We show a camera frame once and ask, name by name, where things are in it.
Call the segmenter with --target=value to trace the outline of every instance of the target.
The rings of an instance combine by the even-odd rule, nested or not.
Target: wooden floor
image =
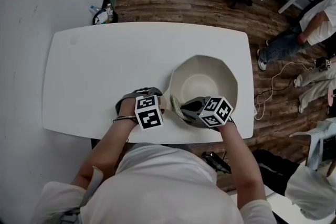
[[[265,40],[285,30],[285,16],[296,17],[299,11],[290,7],[283,14],[277,10],[285,3],[283,0],[253,0],[248,7],[238,3],[236,9],[229,8],[231,0],[117,0],[116,11],[120,22],[178,22],[189,24],[210,25],[243,31],[248,35],[253,66],[254,92],[270,89],[270,79],[280,72],[288,61],[277,61],[267,65],[267,71],[258,68],[256,51],[265,46]],[[292,57],[291,61],[302,62],[307,67],[312,66],[312,60],[325,55],[323,48],[315,45],[305,52]],[[274,79],[274,89],[286,87],[290,80],[304,72],[304,67],[287,65]],[[302,114],[298,113],[298,96],[307,88],[296,89],[290,85],[286,90],[274,92],[266,102],[264,116],[254,122],[254,135],[246,143],[253,151],[264,148],[275,154],[300,162],[307,156],[309,141],[294,140],[288,136],[298,131],[307,131],[316,126],[318,120],[324,120],[326,115],[326,98],[311,102]],[[261,117],[262,107],[257,117]],[[217,152],[220,156],[224,151],[222,143],[191,145],[196,155],[202,152]],[[218,186],[230,191],[234,189],[230,176],[219,176]]]

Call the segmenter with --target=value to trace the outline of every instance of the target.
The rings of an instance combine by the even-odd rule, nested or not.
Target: white t-shirt
[[[48,183],[31,222],[43,223],[53,211],[69,208],[65,204],[79,205],[83,194],[72,185]],[[267,201],[252,201],[239,211],[216,187],[210,166],[190,152],[160,145],[128,152],[80,215],[83,224],[276,224]]]
[[[318,172],[300,165],[287,183],[285,196],[308,219],[323,219],[336,210],[336,187]]]
[[[300,21],[302,31],[305,30],[314,16],[322,11],[326,13],[329,21],[323,22],[320,27],[310,34],[307,39],[310,45],[322,42],[336,32],[336,0],[324,0],[315,7],[311,8]]]

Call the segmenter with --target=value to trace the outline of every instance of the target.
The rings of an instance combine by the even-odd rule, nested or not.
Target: person
[[[336,0],[324,0],[310,9],[299,24],[280,33],[267,48],[257,51],[259,68],[266,70],[267,63],[290,57],[336,32]]]
[[[264,184],[300,207],[307,219],[320,220],[335,213],[336,161],[331,163],[324,175],[266,150],[254,151],[253,155]]]
[[[331,58],[331,68],[320,71],[319,68],[313,70],[307,70],[306,72],[298,75],[294,79],[294,87],[305,87],[310,83],[314,83],[313,86],[299,96],[299,112],[308,106],[309,102],[317,99],[318,97],[325,96],[328,93],[328,88],[336,89],[336,57]]]
[[[124,99],[119,116],[134,116],[134,108],[135,98]],[[178,148],[137,144],[125,154],[114,174],[113,168],[136,125],[130,119],[115,121],[71,184],[47,183],[31,223],[62,223],[59,219],[77,217],[83,224],[276,224],[258,164],[234,123],[227,122],[218,130],[237,188],[237,206],[216,186],[216,172],[210,166]],[[86,194],[97,184],[99,176],[95,174],[99,170],[103,183],[93,195],[91,191]],[[87,203],[83,202],[91,195]]]

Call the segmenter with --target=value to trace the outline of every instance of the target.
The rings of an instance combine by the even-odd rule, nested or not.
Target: sneaker
[[[262,70],[262,71],[266,71],[266,64],[264,62],[261,61],[261,59],[259,58],[259,53],[260,53],[260,50],[257,50],[257,58],[258,58],[258,65],[259,65],[259,68]]]

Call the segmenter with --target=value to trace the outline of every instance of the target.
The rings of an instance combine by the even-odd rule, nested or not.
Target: hand
[[[135,116],[135,98],[126,98],[121,102],[118,116]]]
[[[307,41],[307,37],[306,35],[302,32],[299,36],[298,36],[298,44],[299,45],[303,45],[305,44]]]

